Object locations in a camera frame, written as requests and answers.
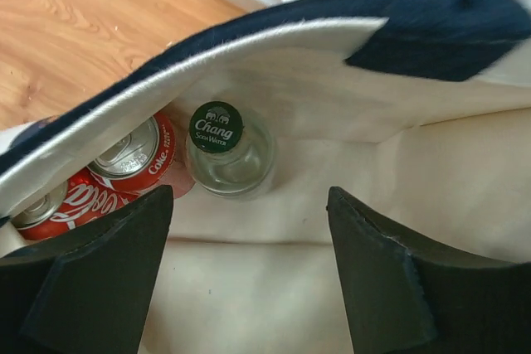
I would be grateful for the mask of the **beige canvas tote bag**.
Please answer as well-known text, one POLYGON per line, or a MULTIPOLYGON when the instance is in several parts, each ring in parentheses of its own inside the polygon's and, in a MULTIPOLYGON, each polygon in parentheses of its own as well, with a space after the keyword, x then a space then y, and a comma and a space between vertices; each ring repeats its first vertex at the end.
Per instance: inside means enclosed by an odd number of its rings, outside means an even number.
POLYGON ((252 201, 173 200, 135 353, 357 353, 332 187, 530 266, 530 0, 297 0, 209 28, 3 153, 1 217, 151 114, 208 99, 270 125, 276 184, 252 201))

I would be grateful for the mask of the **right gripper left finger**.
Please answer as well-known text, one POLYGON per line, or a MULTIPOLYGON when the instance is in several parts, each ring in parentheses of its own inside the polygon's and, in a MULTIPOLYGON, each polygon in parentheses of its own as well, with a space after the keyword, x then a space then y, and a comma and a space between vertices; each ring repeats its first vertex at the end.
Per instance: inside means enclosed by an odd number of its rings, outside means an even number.
POLYGON ((173 213, 158 187, 1 258, 3 353, 135 353, 173 213))

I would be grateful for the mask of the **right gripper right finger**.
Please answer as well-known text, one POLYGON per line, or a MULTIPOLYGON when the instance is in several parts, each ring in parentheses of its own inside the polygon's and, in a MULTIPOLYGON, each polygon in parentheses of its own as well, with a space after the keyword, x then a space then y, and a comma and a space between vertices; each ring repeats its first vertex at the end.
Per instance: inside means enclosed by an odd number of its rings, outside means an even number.
POLYGON ((437 242, 340 187, 327 212, 355 352, 529 352, 529 264, 437 242))

